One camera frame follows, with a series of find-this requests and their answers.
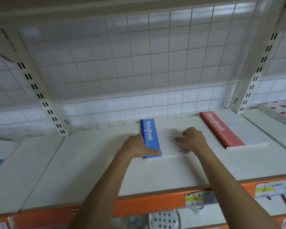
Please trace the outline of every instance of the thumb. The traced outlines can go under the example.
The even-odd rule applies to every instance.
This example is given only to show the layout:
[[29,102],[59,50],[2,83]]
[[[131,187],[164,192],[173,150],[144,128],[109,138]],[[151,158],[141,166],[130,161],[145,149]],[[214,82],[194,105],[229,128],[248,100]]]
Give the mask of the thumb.
[[177,136],[174,138],[175,142],[183,144],[185,142],[185,136]]
[[146,148],[146,155],[147,156],[157,156],[157,155],[161,155],[161,154],[162,154],[162,152],[160,150]]

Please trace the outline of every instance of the red and white box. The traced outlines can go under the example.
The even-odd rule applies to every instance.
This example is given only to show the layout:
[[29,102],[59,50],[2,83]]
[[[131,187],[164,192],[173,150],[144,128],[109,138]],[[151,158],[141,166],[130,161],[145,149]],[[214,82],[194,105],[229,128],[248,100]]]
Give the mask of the red and white box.
[[226,149],[270,141],[265,133],[231,110],[200,112],[200,116]]
[[286,100],[265,102],[259,110],[286,124]]

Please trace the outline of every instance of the person's right arm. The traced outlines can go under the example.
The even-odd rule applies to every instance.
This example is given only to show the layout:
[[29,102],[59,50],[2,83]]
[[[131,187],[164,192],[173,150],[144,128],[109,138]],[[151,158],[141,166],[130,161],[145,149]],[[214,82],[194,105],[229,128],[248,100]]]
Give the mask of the person's right arm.
[[190,127],[182,135],[175,141],[198,157],[230,229],[281,229],[225,168],[201,131]]

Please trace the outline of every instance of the forearm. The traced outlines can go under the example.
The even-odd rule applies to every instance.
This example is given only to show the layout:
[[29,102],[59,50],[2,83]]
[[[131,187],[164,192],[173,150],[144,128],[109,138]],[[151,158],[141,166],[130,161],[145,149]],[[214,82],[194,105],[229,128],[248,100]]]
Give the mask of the forearm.
[[208,147],[202,150],[196,154],[229,228],[279,229],[276,221],[249,195],[213,151]]
[[115,201],[132,157],[119,151],[88,194],[68,229],[110,228]]

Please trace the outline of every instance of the person's left hand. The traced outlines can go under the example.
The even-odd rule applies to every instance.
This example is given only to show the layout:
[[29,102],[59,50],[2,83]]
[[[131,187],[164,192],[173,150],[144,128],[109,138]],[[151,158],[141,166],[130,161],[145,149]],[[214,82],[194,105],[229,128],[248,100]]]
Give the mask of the person's left hand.
[[130,136],[125,140],[120,152],[130,155],[132,158],[143,158],[145,156],[157,156],[162,154],[159,150],[146,147],[141,134]]

